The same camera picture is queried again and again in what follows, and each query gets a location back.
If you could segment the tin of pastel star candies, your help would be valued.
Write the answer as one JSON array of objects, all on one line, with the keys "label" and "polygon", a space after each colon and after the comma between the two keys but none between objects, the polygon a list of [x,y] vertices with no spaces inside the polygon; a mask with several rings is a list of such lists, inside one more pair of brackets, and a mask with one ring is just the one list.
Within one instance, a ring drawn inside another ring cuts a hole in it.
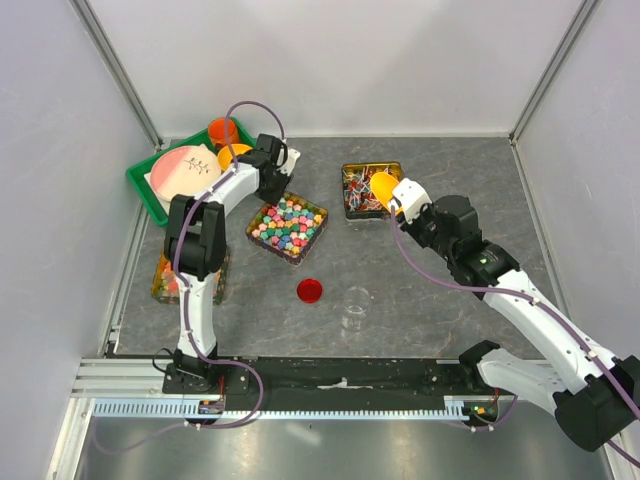
[{"label": "tin of pastel star candies", "polygon": [[298,266],[324,232],[328,218],[325,208],[285,191],[278,201],[260,208],[246,236],[256,246]]}]

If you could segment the yellow plastic scoop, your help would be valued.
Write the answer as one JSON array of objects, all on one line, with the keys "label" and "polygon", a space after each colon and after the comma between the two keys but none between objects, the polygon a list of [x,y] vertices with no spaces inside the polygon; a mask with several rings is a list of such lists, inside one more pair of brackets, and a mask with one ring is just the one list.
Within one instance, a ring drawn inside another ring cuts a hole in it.
[{"label": "yellow plastic scoop", "polygon": [[391,211],[393,191],[400,181],[387,172],[376,172],[370,179],[370,190],[376,200],[387,210]]}]

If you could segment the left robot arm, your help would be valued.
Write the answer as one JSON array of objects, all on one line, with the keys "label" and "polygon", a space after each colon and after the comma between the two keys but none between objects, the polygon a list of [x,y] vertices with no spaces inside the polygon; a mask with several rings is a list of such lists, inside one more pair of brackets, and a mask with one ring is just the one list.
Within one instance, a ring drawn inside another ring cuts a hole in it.
[{"label": "left robot arm", "polygon": [[173,354],[176,370],[198,393],[219,382],[217,338],[213,326],[215,275],[226,257],[226,216],[243,199],[255,195],[273,203],[290,183],[300,152],[275,136],[261,134],[248,152],[232,161],[215,182],[192,196],[170,203],[164,255],[179,287],[180,336]]}]

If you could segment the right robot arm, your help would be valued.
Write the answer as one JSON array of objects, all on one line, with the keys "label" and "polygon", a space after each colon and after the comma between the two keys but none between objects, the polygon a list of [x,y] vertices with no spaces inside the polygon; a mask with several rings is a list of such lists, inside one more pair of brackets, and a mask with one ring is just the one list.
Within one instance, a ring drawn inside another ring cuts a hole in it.
[{"label": "right robot arm", "polygon": [[483,341],[460,357],[467,392],[505,390],[552,415],[578,447],[594,452],[639,418],[639,360],[622,358],[578,329],[534,285],[502,247],[484,239],[468,198],[432,201],[424,191],[388,201],[393,233],[407,233],[437,253],[448,287],[473,293],[505,317],[543,355],[547,366]]}]

